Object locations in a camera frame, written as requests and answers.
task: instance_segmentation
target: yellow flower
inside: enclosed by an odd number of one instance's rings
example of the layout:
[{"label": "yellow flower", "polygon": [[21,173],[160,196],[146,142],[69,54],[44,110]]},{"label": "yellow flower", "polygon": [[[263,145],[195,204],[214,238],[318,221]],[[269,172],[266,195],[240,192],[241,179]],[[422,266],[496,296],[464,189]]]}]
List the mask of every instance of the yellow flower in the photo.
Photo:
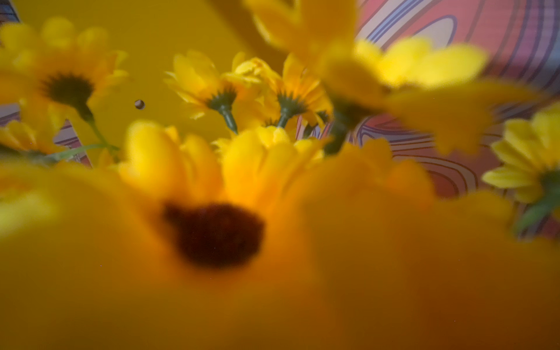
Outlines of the yellow flower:
[{"label": "yellow flower", "polygon": [[98,27],[77,34],[68,20],[53,17],[39,35],[27,24],[7,23],[0,40],[0,69],[25,86],[17,96],[21,119],[49,134],[78,117],[76,109],[92,119],[90,108],[128,77],[117,69],[124,54],[109,51],[107,32]]},{"label": "yellow flower", "polygon": [[253,58],[240,63],[235,74],[243,77],[261,79],[265,94],[272,94],[276,99],[275,110],[269,111],[269,125],[285,128],[288,121],[296,115],[302,115],[307,124],[324,126],[324,120],[318,113],[332,115],[332,106],[320,80],[289,54],[284,62],[282,77],[263,60]]},{"label": "yellow flower", "polygon": [[[503,139],[492,144],[503,165],[486,172],[482,180],[498,188],[515,189],[515,198],[535,203],[554,196],[560,171],[560,102],[537,112],[531,121],[505,122]],[[552,210],[560,203],[552,198]]]},{"label": "yellow flower", "polygon": [[[261,144],[266,149],[270,149],[271,147],[282,143],[287,143],[287,144],[293,143],[293,146],[296,149],[296,151],[303,154],[307,152],[309,149],[311,149],[314,146],[315,142],[317,142],[316,140],[310,140],[310,139],[298,140],[296,142],[292,142],[292,139],[290,138],[290,136],[288,135],[285,129],[274,127],[274,126],[257,127],[254,130],[257,136],[259,137]],[[232,139],[219,138],[214,142],[212,142],[212,144],[217,147],[216,152],[219,155],[224,155],[227,153],[227,150],[231,146],[232,141],[233,141]],[[323,159],[323,157],[324,157],[324,152],[320,150],[317,151],[317,153],[314,155],[313,160],[321,160]]]},{"label": "yellow flower", "polygon": [[[409,38],[383,53],[366,40],[354,41],[352,1],[300,0],[295,8],[281,0],[245,4],[265,39],[294,52],[343,104],[367,109],[347,116],[342,139],[363,117],[389,112],[412,129],[433,133],[441,153],[455,148],[473,153],[491,123],[493,105],[538,98],[520,86],[474,81],[487,55],[468,44],[432,50],[427,39]],[[409,85],[413,88],[399,89]]]},{"label": "yellow flower", "polygon": [[254,115],[262,114],[262,106],[256,101],[260,90],[254,82],[231,72],[220,74],[208,57],[193,50],[175,55],[173,69],[165,82],[193,108],[191,118],[217,111],[234,133],[258,125]]},{"label": "yellow flower", "polygon": [[254,131],[222,166],[200,138],[179,144],[131,127],[122,173],[140,191],[0,167],[26,189],[0,202],[2,348],[556,345],[560,257],[507,235],[503,199],[438,200],[384,141],[310,169]]},{"label": "yellow flower", "polygon": [[66,150],[53,142],[53,135],[39,133],[27,124],[15,120],[0,128],[0,144],[13,150],[38,151],[45,155]]}]

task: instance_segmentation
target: yellow petal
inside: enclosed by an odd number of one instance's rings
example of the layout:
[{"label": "yellow petal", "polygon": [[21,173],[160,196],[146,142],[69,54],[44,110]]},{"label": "yellow petal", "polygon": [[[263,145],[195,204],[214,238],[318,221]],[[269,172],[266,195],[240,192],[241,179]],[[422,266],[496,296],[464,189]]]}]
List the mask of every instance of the yellow petal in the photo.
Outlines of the yellow petal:
[{"label": "yellow petal", "polygon": [[161,126],[137,121],[129,127],[125,144],[128,176],[135,186],[159,200],[185,202],[185,160]]},{"label": "yellow petal", "polygon": [[338,96],[372,109],[384,105],[384,94],[377,78],[343,48],[331,47],[316,69],[325,86]]},{"label": "yellow petal", "polygon": [[453,44],[426,55],[410,72],[410,80],[435,88],[470,81],[480,74],[488,54],[469,44]]},{"label": "yellow petal", "polygon": [[18,141],[23,151],[37,150],[37,140],[27,124],[12,120],[6,125],[8,132]]},{"label": "yellow petal", "polygon": [[390,113],[409,128],[433,133],[440,153],[454,149],[476,153],[492,114],[460,91],[404,90],[386,99]]},{"label": "yellow petal", "polygon": [[314,40],[324,43],[334,40],[354,41],[358,14],[356,2],[299,0],[297,5],[302,23]]},{"label": "yellow petal", "polygon": [[377,65],[383,55],[377,45],[366,39],[356,40],[353,54],[359,62],[370,70],[371,74],[377,74]]},{"label": "yellow petal", "polygon": [[496,156],[504,163],[511,164],[527,172],[535,172],[535,168],[525,156],[511,146],[506,140],[492,143],[492,150]]},{"label": "yellow petal", "polygon": [[535,113],[531,126],[551,157],[560,160],[560,103]]},{"label": "yellow petal", "polygon": [[309,40],[293,10],[280,0],[244,0],[254,14],[256,27],[270,44],[294,52],[304,62],[309,57]]},{"label": "yellow petal", "polygon": [[0,27],[0,41],[12,53],[36,48],[40,41],[35,29],[23,23],[5,23]]},{"label": "yellow petal", "polygon": [[300,84],[304,68],[304,65],[298,61],[294,54],[288,55],[284,61],[284,69],[282,71],[282,78],[286,85],[286,90],[294,91],[295,93],[298,92],[296,88]]},{"label": "yellow petal", "polygon": [[45,21],[41,37],[50,46],[67,48],[74,44],[76,31],[74,25],[63,17],[51,17]]},{"label": "yellow petal", "polygon": [[362,147],[366,159],[381,175],[389,172],[393,165],[393,152],[386,138],[368,140]]},{"label": "yellow petal", "polygon": [[222,175],[228,198],[234,203],[247,204],[254,193],[247,189],[255,185],[265,149],[254,131],[241,133],[226,150],[222,158]]},{"label": "yellow petal", "polygon": [[239,65],[246,60],[246,54],[244,52],[238,52],[235,54],[233,61],[231,62],[231,71],[235,72]]},{"label": "yellow petal", "polygon": [[105,54],[109,49],[109,33],[99,27],[84,30],[78,35],[78,46],[88,54]]},{"label": "yellow petal", "polygon": [[538,178],[510,165],[487,171],[482,181],[498,188],[519,188],[538,184]]},{"label": "yellow petal", "polygon": [[201,90],[206,88],[206,81],[198,75],[187,57],[181,54],[175,55],[173,69],[177,83],[185,92],[197,96]]},{"label": "yellow petal", "polygon": [[181,150],[188,154],[194,167],[192,179],[193,200],[207,203],[216,201],[222,191],[222,175],[216,155],[208,142],[196,135],[189,135],[181,145]]},{"label": "yellow petal", "polygon": [[397,41],[377,62],[379,79],[392,88],[414,81],[415,68],[432,49],[429,38],[414,36]]},{"label": "yellow petal", "polygon": [[186,53],[186,58],[201,80],[208,86],[218,86],[220,74],[208,56],[202,52],[190,50]]},{"label": "yellow petal", "polygon": [[507,120],[503,139],[531,162],[533,168],[538,171],[544,169],[545,154],[543,153],[543,146],[529,121],[524,119]]},{"label": "yellow petal", "polygon": [[436,200],[436,191],[428,172],[413,160],[395,165],[389,172],[385,186],[420,208],[427,209]]}]

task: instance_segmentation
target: green stem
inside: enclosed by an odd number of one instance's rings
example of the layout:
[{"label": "green stem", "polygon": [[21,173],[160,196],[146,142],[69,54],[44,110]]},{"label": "green stem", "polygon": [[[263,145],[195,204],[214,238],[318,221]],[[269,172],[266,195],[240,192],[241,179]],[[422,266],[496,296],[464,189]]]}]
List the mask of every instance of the green stem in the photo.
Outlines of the green stem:
[{"label": "green stem", "polygon": [[294,115],[294,111],[291,108],[282,107],[280,109],[280,120],[276,126],[285,129],[288,121],[292,119]]},{"label": "green stem", "polygon": [[99,139],[99,141],[103,144],[103,147],[109,150],[111,157],[113,157],[113,161],[115,163],[119,162],[119,157],[116,156],[114,146],[111,146],[107,139],[103,136],[103,134],[97,128],[97,124],[95,123],[94,114],[91,112],[90,108],[86,104],[82,104],[79,106],[74,106],[78,111],[80,117],[85,120],[87,124],[89,124],[90,128],[95,133],[95,136]]},{"label": "green stem", "polygon": [[[47,155],[46,157],[51,158],[56,162],[59,162],[61,160],[70,159],[71,157],[73,157],[73,156],[75,156],[79,153],[85,152],[87,150],[93,150],[93,149],[96,149],[96,148],[104,148],[104,147],[105,147],[105,145],[101,144],[101,143],[90,144],[88,146],[81,146],[81,147],[73,148],[73,149],[68,150],[68,151],[52,153],[51,155]],[[118,148],[115,147],[115,146],[109,146],[109,147],[111,147],[114,150],[118,150]]]},{"label": "green stem", "polygon": [[237,124],[235,123],[234,115],[231,112],[231,105],[222,104],[215,109],[220,113],[223,119],[226,121],[227,127],[237,135]]}]

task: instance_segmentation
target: artificial flower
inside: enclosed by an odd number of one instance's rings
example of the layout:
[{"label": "artificial flower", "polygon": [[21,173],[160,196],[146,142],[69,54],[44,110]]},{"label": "artificial flower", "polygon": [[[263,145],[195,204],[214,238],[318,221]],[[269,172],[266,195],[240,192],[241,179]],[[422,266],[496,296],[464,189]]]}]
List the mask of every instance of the artificial flower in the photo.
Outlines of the artificial flower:
[{"label": "artificial flower", "polygon": [[27,124],[12,120],[0,128],[0,144],[17,151],[37,151],[44,155],[62,152],[65,147],[53,142],[53,135],[39,133]]},{"label": "artificial flower", "polygon": [[332,114],[332,106],[320,80],[289,54],[284,62],[282,77],[260,58],[241,62],[234,73],[261,79],[265,88],[276,98],[276,110],[269,111],[270,125],[285,128],[289,120],[302,115],[308,125],[324,126],[319,112]]},{"label": "artificial flower", "polygon": [[504,189],[515,189],[515,199],[535,203],[550,199],[548,211],[560,217],[555,200],[560,185],[560,102],[538,111],[531,121],[505,122],[503,139],[492,144],[503,165],[486,172],[482,180]]},{"label": "artificial flower", "polygon": [[248,131],[220,166],[200,138],[139,122],[127,154],[131,187],[0,167],[25,189],[0,202],[2,347],[556,345],[556,250],[513,240],[498,196],[438,199],[384,141],[309,168]]},{"label": "artificial flower", "polygon": [[[294,52],[343,104],[365,108],[341,121],[337,148],[361,119],[388,112],[410,128],[433,133],[441,153],[473,153],[492,122],[491,106],[539,97],[510,83],[476,81],[487,55],[472,45],[433,50],[427,39],[409,38],[383,53],[366,40],[355,41],[352,1],[300,0],[293,8],[281,0],[245,4],[266,40]],[[476,90],[484,94],[472,93]]]},{"label": "artificial flower", "polygon": [[191,118],[198,119],[214,110],[234,133],[259,125],[255,119],[262,116],[262,105],[256,101],[260,89],[255,82],[231,72],[220,74],[208,57],[193,50],[175,55],[173,69],[167,72],[170,78],[165,82],[192,107]]},{"label": "artificial flower", "polygon": [[[254,129],[255,133],[260,139],[261,144],[266,148],[270,149],[281,143],[293,143],[294,148],[299,153],[307,152],[311,147],[314,146],[316,141],[310,139],[297,140],[292,142],[291,137],[284,128],[278,128],[274,126],[268,127],[257,127]],[[231,146],[232,139],[219,138],[212,142],[213,145],[217,147],[216,152],[219,155],[224,155],[228,148]],[[317,151],[313,160],[321,160],[324,157],[324,152],[322,150]]]},{"label": "artificial flower", "polygon": [[77,34],[68,20],[53,17],[38,34],[27,24],[6,23],[0,40],[2,74],[25,87],[17,96],[21,119],[49,134],[78,114],[92,120],[90,109],[128,77],[117,69],[124,53],[110,51],[107,32],[98,27]]}]

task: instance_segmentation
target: flower petal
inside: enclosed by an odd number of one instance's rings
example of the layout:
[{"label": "flower petal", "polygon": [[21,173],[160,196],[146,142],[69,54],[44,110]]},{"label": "flower petal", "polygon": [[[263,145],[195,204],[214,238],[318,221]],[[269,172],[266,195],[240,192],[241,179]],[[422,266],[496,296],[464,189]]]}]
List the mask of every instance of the flower petal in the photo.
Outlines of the flower petal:
[{"label": "flower petal", "polygon": [[45,21],[41,37],[50,46],[67,48],[74,44],[76,31],[74,25],[63,17],[51,17]]},{"label": "flower petal", "polygon": [[11,53],[35,49],[40,44],[40,38],[35,29],[24,23],[3,24],[0,27],[0,41]]},{"label": "flower petal", "polygon": [[255,179],[265,156],[265,148],[256,132],[250,130],[237,136],[222,158],[222,175],[227,197],[237,204],[251,203],[257,194],[247,193],[255,187]]},{"label": "flower petal", "polygon": [[386,99],[390,113],[409,128],[433,133],[440,153],[454,149],[476,153],[492,114],[460,91],[404,90]]},{"label": "flower petal", "polygon": [[322,43],[354,41],[358,14],[356,2],[298,0],[297,9],[301,13],[303,25],[314,40]]},{"label": "flower petal", "polygon": [[482,181],[498,188],[519,188],[539,183],[535,175],[510,165],[485,172],[482,175]]},{"label": "flower petal", "polygon": [[188,201],[185,159],[161,126],[135,122],[128,129],[125,144],[128,162],[122,166],[127,180],[159,200]]},{"label": "flower petal", "polygon": [[531,126],[551,158],[560,160],[560,103],[535,113]]},{"label": "flower petal", "polygon": [[410,80],[426,88],[470,81],[480,74],[488,54],[469,44],[453,44],[426,55],[410,72]]},{"label": "flower petal", "polygon": [[270,44],[294,52],[306,62],[309,58],[309,39],[299,19],[283,1],[244,0],[254,14],[256,27]]},{"label": "flower petal", "polygon": [[492,150],[496,156],[504,163],[511,164],[526,172],[535,172],[531,162],[525,158],[524,155],[519,153],[515,147],[509,144],[506,140],[500,140],[492,143]]},{"label": "flower petal", "polygon": [[413,36],[397,41],[377,62],[375,72],[379,79],[392,88],[414,81],[415,68],[432,49],[429,38]]},{"label": "flower petal", "polygon": [[531,123],[524,119],[510,119],[505,122],[503,139],[521,153],[533,168],[540,171],[544,169],[545,155],[542,153],[542,144],[531,127]]}]

